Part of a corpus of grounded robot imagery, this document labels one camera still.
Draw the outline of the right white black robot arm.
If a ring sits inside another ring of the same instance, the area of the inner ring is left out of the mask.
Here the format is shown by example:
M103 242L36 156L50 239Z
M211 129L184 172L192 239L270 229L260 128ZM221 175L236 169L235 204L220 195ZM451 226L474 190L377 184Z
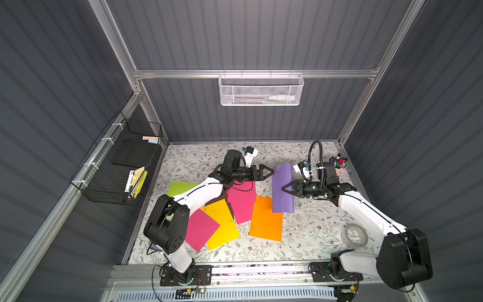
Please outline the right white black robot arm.
M426 235L393 220L368 202L357 189L340 182L330 162L317 165L319 180L296 179L281 190L298 198L318 198L332 202L351 215L380 245L375 254L358 252L354 247L333 253L329 271L341 280L350 273L377 276L392 289L402 289L433 277Z

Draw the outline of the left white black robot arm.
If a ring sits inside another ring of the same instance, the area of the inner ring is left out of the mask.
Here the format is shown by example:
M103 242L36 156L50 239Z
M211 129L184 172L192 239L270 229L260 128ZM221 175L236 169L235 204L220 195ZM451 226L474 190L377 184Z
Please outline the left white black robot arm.
M194 272L195 261L184 246L190 216L207 202L220 197L222 192L232 189L235 182L264 181L274 175L270 167L251 164L256 152L243 154L229 150L223 163L195 188L174 197L162 195L158 198L143 234L164 253L177 274Z

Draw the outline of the orange paper sheet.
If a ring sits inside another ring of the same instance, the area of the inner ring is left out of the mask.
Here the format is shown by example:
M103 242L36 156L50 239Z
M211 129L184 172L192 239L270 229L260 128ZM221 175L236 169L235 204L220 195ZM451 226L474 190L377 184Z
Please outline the orange paper sheet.
M282 241L283 214L273 212L272 198L257 196L249 235L259 239Z

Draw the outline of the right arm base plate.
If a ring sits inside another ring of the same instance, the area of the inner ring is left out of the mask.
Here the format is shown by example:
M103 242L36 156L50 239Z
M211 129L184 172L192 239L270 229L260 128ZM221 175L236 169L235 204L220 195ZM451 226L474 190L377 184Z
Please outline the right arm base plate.
M331 261L311 262L308 265L308 271L316 283L329 281L354 281L357 283L364 279L362 274L349 273Z

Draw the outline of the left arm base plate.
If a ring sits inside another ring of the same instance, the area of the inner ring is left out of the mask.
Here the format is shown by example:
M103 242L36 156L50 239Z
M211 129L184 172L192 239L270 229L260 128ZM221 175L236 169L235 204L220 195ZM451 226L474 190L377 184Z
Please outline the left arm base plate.
M170 266L160 271L161 286L207 286L211 284L213 267L210 265L191 265L180 273Z

